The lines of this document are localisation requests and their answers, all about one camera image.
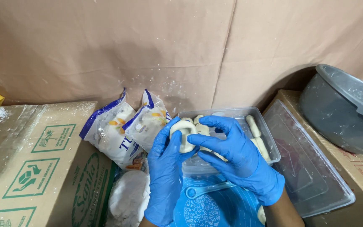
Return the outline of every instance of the forearm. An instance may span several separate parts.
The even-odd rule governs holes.
[[[145,217],[142,219],[141,223],[138,227],[158,227],[154,224],[152,224],[150,221],[148,221]]]
[[[304,227],[305,223],[299,216],[285,191],[280,199],[271,206],[264,207],[268,227]]]

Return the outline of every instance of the hand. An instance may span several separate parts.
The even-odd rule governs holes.
[[[148,154],[150,198],[144,214],[148,221],[157,226],[166,226],[173,221],[173,210],[183,185],[181,164],[199,149],[196,147],[191,152],[179,153],[182,142],[179,130],[169,140],[170,127],[179,120],[179,117],[175,117],[159,131]]]
[[[276,203],[284,190],[284,176],[268,166],[253,142],[245,136],[238,121],[231,117],[204,116],[199,122],[216,127],[216,132],[223,131],[226,140],[195,134],[189,135],[187,141],[219,153],[228,162],[206,151],[199,151],[199,157],[210,163],[230,182],[252,191],[261,205]]]

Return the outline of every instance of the brown cardboard wall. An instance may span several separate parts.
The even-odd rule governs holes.
[[[363,79],[362,1],[0,1],[6,105],[102,106],[125,86],[134,108],[148,88],[171,114],[261,106],[318,63]]]

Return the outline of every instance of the plastic scoop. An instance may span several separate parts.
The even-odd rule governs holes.
[[[209,192],[218,191],[221,189],[226,189],[234,187],[236,185],[232,184],[230,181],[225,181],[216,185],[204,186],[204,187],[187,187],[185,189],[185,195],[189,199],[195,199],[200,195],[204,195]]]

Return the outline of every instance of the gray plastic bowl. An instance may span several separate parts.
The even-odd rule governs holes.
[[[300,111],[330,142],[363,154],[363,81],[330,65],[316,70],[300,96]]]

